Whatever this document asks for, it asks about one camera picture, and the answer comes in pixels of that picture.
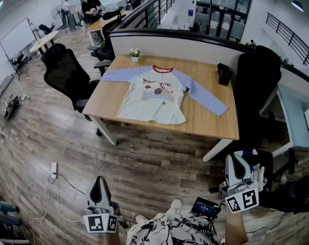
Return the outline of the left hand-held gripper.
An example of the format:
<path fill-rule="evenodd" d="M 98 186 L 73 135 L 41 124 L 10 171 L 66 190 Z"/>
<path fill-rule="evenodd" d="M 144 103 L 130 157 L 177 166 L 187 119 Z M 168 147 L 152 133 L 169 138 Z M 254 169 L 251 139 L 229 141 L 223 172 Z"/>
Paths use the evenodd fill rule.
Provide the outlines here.
<path fill-rule="evenodd" d="M 115 233 L 118 226 L 120 208 L 118 203 L 111 202 L 111 193 L 104 177 L 97 176 L 90 183 L 86 193 L 88 206 L 84 216 L 88 233 Z"/>

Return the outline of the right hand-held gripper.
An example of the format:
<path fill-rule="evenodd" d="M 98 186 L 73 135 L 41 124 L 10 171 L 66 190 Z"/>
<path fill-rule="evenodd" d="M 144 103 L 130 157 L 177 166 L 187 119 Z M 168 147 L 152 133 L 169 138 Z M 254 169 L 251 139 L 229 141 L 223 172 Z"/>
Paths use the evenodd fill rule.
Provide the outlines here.
<path fill-rule="evenodd" d="M 244 212 L 259 205 L 258 187 L 254 182 L 246 184 L 252 179 L 250 165 L 241 156 L 229 154 L 226 157 L 225 178 L 229 186 L 225 202 L 232 213 Z"/>

